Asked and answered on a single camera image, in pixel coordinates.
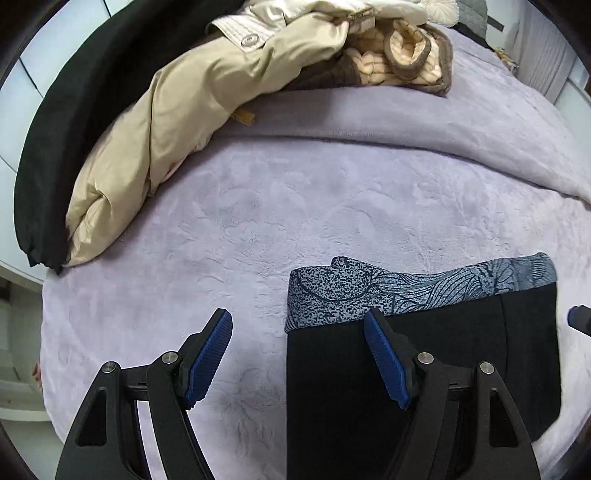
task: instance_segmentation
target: beige jacket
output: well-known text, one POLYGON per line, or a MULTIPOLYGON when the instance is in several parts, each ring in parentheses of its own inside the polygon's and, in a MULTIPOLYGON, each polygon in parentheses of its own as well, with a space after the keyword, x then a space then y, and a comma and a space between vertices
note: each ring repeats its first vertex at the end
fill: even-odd
MULTIPOLYGON (((397 4, 402 13, 386 6, 384 11, 405 18, 412 5, 407 20, 427 20, 424 7, 402 0, 347 0, 346 7, 340 0, 289 2, 303 3, 314 6, 303 8, 298 18, 287 17, 285 27, 263 46, 245 52, 236 45, 237 37, 233 41, 215 38, 154 75, 148 91, 99 139, 76 179, 66 215, 70 234, 66 265, 87 262, 115 241, 146 196, 154 194, 190 153, 202 150, 236 108, 263 93, 280 90, 303 67, 340 51, 350 22, 355 23, 347 21, 347 15, 353 17, 359 8, 364 11, 373 3, 397 4), (322 4, 324 13, 306 13, 317 4, 322 4), (337 5, 335 14, 342 19, 328 15, 330 5, 337 5)), ((282 15, 280 9, 273 12, 282 15)))

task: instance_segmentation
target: white cabinet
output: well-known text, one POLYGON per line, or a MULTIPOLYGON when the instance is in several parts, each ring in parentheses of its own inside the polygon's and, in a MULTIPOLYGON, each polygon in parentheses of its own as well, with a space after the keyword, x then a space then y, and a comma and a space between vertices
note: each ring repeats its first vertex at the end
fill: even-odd
POLYGON ((54 480, 63 444, 51 423, 3 421, 2 425, 38 480, 54 480))
POLYGON ((48 421, 31 375, 41 351, 41 293, 11 286, 10 303, 0 300, 0 336, 0 420, 48 421))
POLYGON ((107 7, 109 7, 109 12, 111 15, 115 15, 123 7, 129 5, 131 0, 105 0, 105 2, 107 7))
POLYGON ((578 57, 574 61, 573 68, 569 73, 569 79, 571 79, 575 85, 582 88, 583 90, 589 81, 589 72, 585 70, 583 62, 578 57))
POLYGON ((562 113, 569 130, 579 140, 584 153, 591 163, 591 98, 571 80, 567 80, 554 106, 562 113))
POLYGON ((13 194, 17 175, 0 160, 0 266, 29 280, 42 283, 47 269, 42 265, 29 267, 14 231, 13 194))
POLYGON ((76 50, 108 18, 103 0, 70 0, 35 35, 21 60, 42 95, 76 50))
POLYGON ((22 146, 42 97, 20 62, 0 89, 0 157, 18 170, 22 146))

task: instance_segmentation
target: patterned waistband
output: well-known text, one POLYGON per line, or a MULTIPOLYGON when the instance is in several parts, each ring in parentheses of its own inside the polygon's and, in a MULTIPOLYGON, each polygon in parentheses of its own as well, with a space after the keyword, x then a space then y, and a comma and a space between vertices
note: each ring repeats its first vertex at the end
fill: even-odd
POLYGON ((548 255, 498 258, 438 274, 395 273, 346 257, 330 266, 293 270, 285 331, 361 320, 370 307, 385 315, 428 310, 556 282, 548 255))

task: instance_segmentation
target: bed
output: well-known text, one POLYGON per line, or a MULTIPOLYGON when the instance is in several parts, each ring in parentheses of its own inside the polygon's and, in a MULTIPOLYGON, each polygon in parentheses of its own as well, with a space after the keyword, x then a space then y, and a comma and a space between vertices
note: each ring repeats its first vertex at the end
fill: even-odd
MULTIPOLYGON (((151 362, 223 307, 233 339, 191 422, 217 478, 283 479, 291 270, 343 255, 435 273, 544 251, 558 274, 562 408, 534 450, 542 473, 562 457, 591 413, 591 339, 566 323, 591 303, 591 164, 539 93, 444 31, 447 99, 395 87, 259 98, 256 124, 226 124, 103 255, 49 273, 41 364, 62 439, 104 362, 151 362)), ((140 418, 164 478, 147 408, 140 418)))

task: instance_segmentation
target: jacket button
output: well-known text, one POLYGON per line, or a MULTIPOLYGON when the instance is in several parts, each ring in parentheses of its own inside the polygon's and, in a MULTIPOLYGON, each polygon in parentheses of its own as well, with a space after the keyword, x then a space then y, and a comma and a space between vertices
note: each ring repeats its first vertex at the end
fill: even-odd
POLYGON ((252 47, 253 45, 256 45, 258 42, 258 35, 256 33, 253 33, 251 35, 247 35, 246 37, 244 37, 242 39, 242 46, 243 47, 252 47))

